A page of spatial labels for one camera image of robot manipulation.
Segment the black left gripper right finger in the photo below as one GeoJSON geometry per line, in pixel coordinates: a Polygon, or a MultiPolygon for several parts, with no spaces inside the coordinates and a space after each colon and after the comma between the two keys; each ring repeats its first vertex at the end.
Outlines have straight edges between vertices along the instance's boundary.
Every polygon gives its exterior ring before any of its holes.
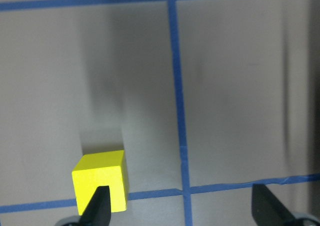
{"type": "Polygon", "coordinates": [[[264,184],[254,184],[251,215],[257,226],[294,226],[296,218],[264,184]]]}

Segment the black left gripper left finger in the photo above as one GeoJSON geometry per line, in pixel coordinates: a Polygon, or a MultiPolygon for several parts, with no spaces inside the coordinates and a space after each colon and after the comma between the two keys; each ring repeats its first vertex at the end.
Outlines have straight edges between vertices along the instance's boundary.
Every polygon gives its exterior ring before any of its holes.
{"type": "Polygon", "coordinates": [[[111,221],[109,186],[99,186],[79,219],[80,226],[108,226],[111,221]]]}

